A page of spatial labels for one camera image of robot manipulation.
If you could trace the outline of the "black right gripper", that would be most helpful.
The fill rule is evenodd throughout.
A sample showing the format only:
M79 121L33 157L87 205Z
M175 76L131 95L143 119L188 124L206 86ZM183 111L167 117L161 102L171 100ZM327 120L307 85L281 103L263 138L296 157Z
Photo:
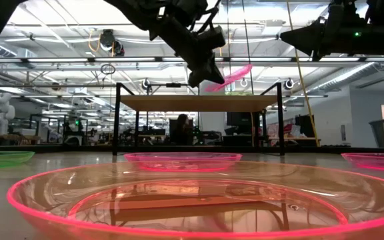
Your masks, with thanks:
M300 36L314 36L320 34L325 23L325 54L344 53L345 46L339 38L339 30L343 22L344 6L342 3L330 3L329 16L325 23L324 17L318 17L312 24L293 29L280 34L282 41L290 44L297 50L308 55L312 61L320 61L322 56L319 54L319 49L323 42L323 37L304 37L293 38Z

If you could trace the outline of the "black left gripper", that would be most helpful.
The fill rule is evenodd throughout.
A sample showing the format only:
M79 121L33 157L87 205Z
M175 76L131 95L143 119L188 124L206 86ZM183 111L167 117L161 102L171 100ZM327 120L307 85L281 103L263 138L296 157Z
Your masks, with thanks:
M188 64L188 68L193 69L188 79L191 87L197 87L203 81L217 84L225 82L215 64L215 57L208 58L209 50L206 50L197 36L174 17L164 17L151 22L149 38L153 40L155 37L164 40Z

